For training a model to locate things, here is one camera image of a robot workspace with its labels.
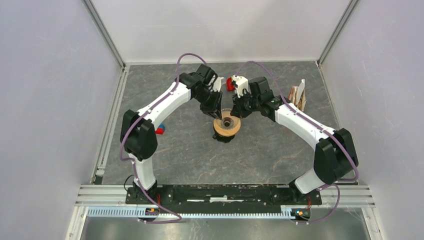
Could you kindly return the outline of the black coffee server base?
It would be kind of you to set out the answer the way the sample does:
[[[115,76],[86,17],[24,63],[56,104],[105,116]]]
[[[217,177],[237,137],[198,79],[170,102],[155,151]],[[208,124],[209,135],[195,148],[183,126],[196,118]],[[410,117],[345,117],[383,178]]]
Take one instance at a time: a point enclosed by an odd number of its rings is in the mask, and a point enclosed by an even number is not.
[[[223,135],[220,135],[217,132],[215,132],[214,135],[212,136],[212,138],[214,140],[218,141],[218,142],[227,144],[235,138],[235,135],[223,136]]]

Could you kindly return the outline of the orange coffee filter box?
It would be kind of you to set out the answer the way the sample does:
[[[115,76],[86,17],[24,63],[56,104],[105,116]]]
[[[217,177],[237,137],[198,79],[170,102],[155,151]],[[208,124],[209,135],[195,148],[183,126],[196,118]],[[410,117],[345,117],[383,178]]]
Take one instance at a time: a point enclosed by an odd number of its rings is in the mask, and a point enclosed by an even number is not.
[[[305,79],[300,81],[298,86],[292,86],[288,99],[294,104],[294,106],[300,111],[304,111],[306,105],[306,92],[305,92]]]

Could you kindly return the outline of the round wooden dripper holder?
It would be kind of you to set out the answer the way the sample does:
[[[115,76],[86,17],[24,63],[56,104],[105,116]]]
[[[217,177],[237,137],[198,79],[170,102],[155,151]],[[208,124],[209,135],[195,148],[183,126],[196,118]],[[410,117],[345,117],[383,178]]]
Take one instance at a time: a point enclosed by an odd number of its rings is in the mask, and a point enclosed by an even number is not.
[[[241,119],[231,115],[230,108],[224,108],[221,111],[222,118],[213,120],[214,131],[223,137],[235,136],[241,129]]]

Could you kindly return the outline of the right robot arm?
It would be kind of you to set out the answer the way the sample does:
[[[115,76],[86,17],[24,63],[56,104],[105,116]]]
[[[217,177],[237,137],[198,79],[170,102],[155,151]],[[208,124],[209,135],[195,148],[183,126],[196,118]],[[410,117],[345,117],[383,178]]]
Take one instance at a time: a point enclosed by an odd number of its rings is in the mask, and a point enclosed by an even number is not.
[[[302,204],[313,190],[323,190],[344,182],[346,174],[358,174],[358,158],[351,133],[335,130],[304,114],[281,95],[274,95],[265,77],[248,80],[232,76],[234,86],[231,115],[246,118],[253,112],[282,125],[302,138],[314,150],[313,167],[290,182],[289,199]]]

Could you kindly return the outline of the red and blue block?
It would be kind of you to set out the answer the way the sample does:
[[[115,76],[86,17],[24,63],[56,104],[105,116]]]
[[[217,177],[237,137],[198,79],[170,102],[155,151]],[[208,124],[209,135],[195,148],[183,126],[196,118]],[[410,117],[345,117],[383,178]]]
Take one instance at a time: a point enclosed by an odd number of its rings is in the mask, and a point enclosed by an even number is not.
[[[157,127],[157,129],[155,130],[155,133],[156,133],[157,135],[163,135],[163,134],[165,133],[165,131],[166,131],[166,127],[165,127],[165,125],[161,123],[161,124]]]

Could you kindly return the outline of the clear glass dripper cone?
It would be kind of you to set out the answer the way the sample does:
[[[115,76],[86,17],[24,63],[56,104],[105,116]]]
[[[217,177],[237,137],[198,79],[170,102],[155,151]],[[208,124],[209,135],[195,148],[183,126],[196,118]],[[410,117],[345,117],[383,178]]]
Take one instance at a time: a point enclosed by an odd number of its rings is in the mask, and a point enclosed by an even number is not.
[[[218,126],[223,130],[235,130],[241,128],[241,120],[238,117],[231,116],[230,112],[232,109],[224,108],[222,113],[222,120],[218,121]]]

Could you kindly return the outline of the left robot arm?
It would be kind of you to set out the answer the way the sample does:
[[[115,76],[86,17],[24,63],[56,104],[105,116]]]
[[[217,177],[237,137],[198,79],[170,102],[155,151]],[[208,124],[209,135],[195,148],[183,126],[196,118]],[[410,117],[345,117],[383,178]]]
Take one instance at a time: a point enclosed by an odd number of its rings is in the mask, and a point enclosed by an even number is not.
[[[174,83],[152,103],[138,111],[127,110],[121,127],[121,152],[128,153],[134,167],[138,197],[145,204],[157,198],[152,156],[158,148],[156,130],[178,107],[195,99],[200,110],[213,119],[221,119],[221,82],[217,73],[205,64],[197,71],[181,73]]]

